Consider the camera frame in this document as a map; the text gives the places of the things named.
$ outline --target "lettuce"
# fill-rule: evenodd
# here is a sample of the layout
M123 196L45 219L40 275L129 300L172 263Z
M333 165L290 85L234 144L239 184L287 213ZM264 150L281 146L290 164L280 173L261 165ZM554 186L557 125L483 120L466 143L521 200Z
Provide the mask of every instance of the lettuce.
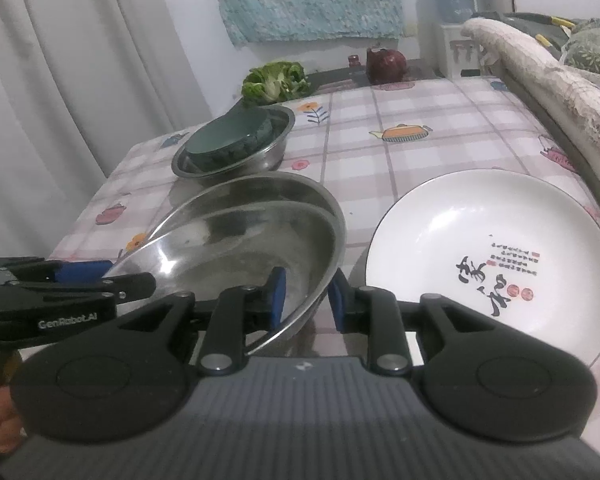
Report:
M247 106L283 103L311 93L298 62L275 61L252 68L242 83L242 96Z

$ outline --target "green vegetable in bowl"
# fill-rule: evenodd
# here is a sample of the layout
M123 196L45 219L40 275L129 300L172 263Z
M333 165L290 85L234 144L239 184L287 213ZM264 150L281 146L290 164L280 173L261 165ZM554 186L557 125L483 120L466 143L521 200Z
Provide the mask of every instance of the green vegetable in bowl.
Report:
M275 61L252 68L242 83L246 105L270 105L306 97L311 93L298 62Z

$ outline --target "gray curtain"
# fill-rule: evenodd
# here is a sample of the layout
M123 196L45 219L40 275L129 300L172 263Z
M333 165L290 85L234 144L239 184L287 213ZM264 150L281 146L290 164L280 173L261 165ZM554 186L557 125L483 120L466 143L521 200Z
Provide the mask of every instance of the gray curtain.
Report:
M163 0L0 0L0 255L46 256L134 144L210 118Z

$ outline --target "white plate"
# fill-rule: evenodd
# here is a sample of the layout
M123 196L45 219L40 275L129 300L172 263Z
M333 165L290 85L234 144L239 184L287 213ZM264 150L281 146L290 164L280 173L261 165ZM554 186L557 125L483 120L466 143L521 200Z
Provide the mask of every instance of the white plate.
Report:
M586 364L600 354L600 228L531 176L461 171L408 192L376 229L366 284L443 294Z

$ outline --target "tablecloth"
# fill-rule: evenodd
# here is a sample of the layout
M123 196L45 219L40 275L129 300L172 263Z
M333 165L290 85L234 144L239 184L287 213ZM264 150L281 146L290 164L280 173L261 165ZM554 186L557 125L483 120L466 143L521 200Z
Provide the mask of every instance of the tablecloth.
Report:
M384 213L445 173L531 174L573 196L600 225L600 210L568 158L497 79L400 83L285 105L295 111L296 125L279 171L304 174L336 197L347 225L343 270L355 285L363 283L365 251ZM160 218L202 189L177 179L170 166L177 147L200 126L134 146L51 257L115 261L141 244ZM326 302L299 341L306 355L362 354L364 347L363 336L336 332ZM598 402L583 437L600 453L600 357L592 371Z

